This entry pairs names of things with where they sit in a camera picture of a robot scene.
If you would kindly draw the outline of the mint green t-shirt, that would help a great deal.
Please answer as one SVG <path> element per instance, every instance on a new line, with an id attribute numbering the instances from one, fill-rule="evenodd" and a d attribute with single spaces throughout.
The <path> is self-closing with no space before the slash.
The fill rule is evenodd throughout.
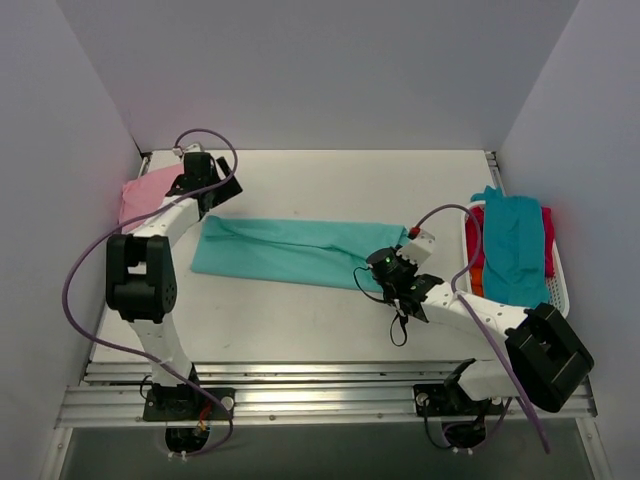
<path id="1" fill-rule="evenodd" d="M 402 225 L 210 215 L 191 263 L 198 274 L 379 293 L 367 257 L 404 245 Z"/>

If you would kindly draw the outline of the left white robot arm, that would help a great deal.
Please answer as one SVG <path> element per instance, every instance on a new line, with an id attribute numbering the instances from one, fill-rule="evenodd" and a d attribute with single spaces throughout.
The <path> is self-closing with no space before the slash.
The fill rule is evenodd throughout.
<path id="1" fill-rule="evenodd" d="M 182 166 L 157 213 L 107 240 L 106 301 L 129 323 L 142 352 L 151 358 L 154 393 L 167 394 L 166 408 L 179 419 L 190 419 L 200 411 L 202 395 L 187 384 L 195 383 L 197 375 L 172 317 L 178 295 L 172 247 L 242 187 L 223 157 L 187 152 Z"/>

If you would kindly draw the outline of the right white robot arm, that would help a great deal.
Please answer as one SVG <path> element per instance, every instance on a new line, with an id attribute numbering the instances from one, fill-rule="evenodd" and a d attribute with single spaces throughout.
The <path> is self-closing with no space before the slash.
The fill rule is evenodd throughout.
<path id="1" fill-rule="evenodd" d="M 517 307 L 455 291 L 443 279 L 418 274 L 418 266 L 387 247 L 367 265 L 399 318 L 447 327 L 489 343 L 494 358 L 469 356 L 444 388 L 455 412 L 489 398 L 525 394 L 537 408 L 559 412 L 594 367 L 594 359 L 554 306 Z"/>

